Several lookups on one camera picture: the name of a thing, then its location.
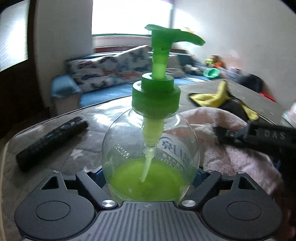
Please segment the grey plain cushion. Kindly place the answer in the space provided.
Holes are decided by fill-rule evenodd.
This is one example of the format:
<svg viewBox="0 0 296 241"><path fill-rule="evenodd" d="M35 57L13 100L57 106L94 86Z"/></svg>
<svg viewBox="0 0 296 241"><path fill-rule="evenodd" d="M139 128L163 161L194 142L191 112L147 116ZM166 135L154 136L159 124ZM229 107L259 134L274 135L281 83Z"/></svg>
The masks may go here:
<svg viewBox="0 0 296 241"><path fill-rule="evenodd" d="M180 65L178 55L169 55L168 63L166 66L166 75L170 75L173 78L182 78L185 76L185 72Z"/></svg>

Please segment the stuffed toy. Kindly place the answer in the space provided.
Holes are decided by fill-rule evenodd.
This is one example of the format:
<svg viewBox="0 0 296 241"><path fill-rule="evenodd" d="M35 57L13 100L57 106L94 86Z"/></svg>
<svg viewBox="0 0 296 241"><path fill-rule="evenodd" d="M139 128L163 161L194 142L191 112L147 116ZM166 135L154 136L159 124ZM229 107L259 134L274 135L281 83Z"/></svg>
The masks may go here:
<svg viewBox="0 0 296 241"><path fill-rule="evenodd" d="M210 58L206 59L204 64L211 68L225 68L225 63L219 55L211 55Z"/></svg>

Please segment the green plastic basin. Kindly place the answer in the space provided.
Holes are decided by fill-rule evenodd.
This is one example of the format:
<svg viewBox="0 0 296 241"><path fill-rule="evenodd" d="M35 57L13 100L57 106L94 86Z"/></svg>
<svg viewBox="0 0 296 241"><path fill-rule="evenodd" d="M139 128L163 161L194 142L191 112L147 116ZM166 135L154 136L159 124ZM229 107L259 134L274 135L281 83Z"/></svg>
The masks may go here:
<svg viewBox="0 0 296 241"><path fill-rule="evenodd" d="M217 68L207 68L204 70L203 75L209 79L215 79L220 76L220 70Z"/></svg>

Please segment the black remote control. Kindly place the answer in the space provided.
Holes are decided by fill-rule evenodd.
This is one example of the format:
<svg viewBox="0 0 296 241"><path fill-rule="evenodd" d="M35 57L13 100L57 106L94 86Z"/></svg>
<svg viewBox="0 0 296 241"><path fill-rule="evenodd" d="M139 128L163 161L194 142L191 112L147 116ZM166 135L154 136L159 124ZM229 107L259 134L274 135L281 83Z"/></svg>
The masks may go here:
<svg viewBox="0 0 296 241"><path fill-rule="evenodd" d="M48 132L16 155L19 169L24 173L29 172L55 150L84 132L88 126L86 119L76 116Z"/></svg>

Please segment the blue sofa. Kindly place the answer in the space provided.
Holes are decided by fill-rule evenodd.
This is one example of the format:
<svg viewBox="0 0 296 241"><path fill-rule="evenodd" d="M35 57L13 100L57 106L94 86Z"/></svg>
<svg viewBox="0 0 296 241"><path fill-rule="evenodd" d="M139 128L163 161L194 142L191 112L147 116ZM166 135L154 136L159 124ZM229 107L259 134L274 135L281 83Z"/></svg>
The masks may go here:
<svg viewBox="0 0 296 241"><path fill-rule="evenodd" d="M181 67L184 67L186 64L202 66L202 64L195 62L189 54L176 52L170 54L169 62L171 58L174 59L174 55L178 57ZM175 85L179 86L193 84L194 82L210 81L207 77L188 73L184 77L174 78ZM84 93L69 74L58 75L52 79L51 89L55 113L56 115L61 115L79 108L129 96L132 94L132 84L133 82L122 83Z"/></svg>

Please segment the butterfly print cushion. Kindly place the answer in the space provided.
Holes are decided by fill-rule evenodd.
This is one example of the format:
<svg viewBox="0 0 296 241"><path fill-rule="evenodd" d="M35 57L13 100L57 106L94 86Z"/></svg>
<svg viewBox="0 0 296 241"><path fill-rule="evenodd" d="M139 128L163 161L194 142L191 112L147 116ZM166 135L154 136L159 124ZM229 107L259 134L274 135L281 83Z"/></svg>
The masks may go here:
<svg viewBox="0 0 296 241"><path fill-rule="evenodd" d="M152 71L152 57L144 45L116 55L70 60L66 67L85 93L141 80L143 74Z"/></svg>

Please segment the yellow black microfiber cloth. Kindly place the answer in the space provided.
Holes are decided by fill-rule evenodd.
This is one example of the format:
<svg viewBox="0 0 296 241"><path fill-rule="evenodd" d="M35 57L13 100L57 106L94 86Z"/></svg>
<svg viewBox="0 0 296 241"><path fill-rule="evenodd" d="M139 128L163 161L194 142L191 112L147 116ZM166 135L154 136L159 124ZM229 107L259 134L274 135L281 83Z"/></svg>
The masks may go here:
<svg viewBox="0 0 296 241"><path fill-rule="evenodd" d="M219 108L236 115L245 122L257 121L259 119L257 112L250 109L244 102L230 93L227 81L219 82L216 93L191 93L189 94L189 99L196 106Z"/></svg>

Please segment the clear green soap pump bottle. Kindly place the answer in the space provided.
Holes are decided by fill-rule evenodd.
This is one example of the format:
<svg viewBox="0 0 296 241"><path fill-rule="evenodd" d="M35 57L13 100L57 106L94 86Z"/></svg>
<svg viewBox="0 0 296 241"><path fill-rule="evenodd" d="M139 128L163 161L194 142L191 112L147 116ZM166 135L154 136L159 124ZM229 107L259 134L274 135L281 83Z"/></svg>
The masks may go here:
<svg viewBox="0 0 296 241"><path fill-rule="evenodd" d="M110 126L102 168L111 197L124 201L174 201L186 194L200 164L197 137L179 114L181 90L166 75L176 42L205 41L190 32L149 24L152 71L132 87L132 107Z"/></svg>

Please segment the pink terry towel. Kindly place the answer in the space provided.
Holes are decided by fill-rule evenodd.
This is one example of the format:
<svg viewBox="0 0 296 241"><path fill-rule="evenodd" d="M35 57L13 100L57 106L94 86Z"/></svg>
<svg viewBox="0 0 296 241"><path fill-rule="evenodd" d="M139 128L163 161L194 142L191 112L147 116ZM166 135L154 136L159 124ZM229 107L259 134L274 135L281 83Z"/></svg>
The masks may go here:
<svg viewBox="0 0 296 241"><path fill-rule="evenodd" d="M204 170L215 170L227 176L243 171L270 196L283 190L281 174L266 154L219 143L215 127L236 131L247 126L245 121L218 108L195 108L181 115L196 134L201 151L200 167Z"/></svg>

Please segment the window with green frame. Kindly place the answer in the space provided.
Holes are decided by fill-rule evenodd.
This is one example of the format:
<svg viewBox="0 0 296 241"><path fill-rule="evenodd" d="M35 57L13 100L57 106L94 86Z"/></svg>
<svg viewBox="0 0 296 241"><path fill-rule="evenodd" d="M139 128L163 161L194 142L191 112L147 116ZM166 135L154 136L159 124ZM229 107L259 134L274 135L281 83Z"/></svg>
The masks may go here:
<svg viewBox="0 0 296 241"><path fill-rule="evenodd" d="M148 35L148 24L168 28L171 1L93 1L92 35Z"/></svg>

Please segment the tissue pack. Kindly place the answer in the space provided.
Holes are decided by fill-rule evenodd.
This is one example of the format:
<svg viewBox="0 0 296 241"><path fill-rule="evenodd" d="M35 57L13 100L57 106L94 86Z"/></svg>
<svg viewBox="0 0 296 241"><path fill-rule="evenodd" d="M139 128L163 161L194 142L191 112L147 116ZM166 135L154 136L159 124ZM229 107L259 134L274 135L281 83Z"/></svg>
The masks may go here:
<svg viewBox="0 0 296 241"><path fill-rule="evenodd" d="M287 121L293 128L296 128L296 102L293 103L289 110L286 110L282 117Z"/></svg>

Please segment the black bag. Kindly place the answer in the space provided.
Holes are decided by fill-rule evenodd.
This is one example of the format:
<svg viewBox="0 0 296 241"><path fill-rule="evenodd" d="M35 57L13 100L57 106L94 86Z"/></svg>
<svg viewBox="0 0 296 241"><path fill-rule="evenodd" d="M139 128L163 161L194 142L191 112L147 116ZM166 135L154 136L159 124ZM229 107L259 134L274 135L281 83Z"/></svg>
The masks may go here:
<svg viewBox="0 0 296 241"><path fill-rule="evenodd" d="M263 80L253 74L243 75L239 78L238 83L248 89L260 93L263 88Z"/></svg>

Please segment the grey quilted table cover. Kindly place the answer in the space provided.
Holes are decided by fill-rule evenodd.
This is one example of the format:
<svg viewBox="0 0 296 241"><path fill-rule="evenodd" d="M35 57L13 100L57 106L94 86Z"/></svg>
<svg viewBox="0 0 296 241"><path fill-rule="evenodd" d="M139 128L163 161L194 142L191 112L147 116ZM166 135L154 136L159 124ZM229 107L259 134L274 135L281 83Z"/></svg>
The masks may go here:
<svg viewBox="0 0 296 241"><path fill-rule="evenodd" d="M151 126L121 98L15 135L1 158L1 240L294 236L295 130L219 109Z"/></svg>

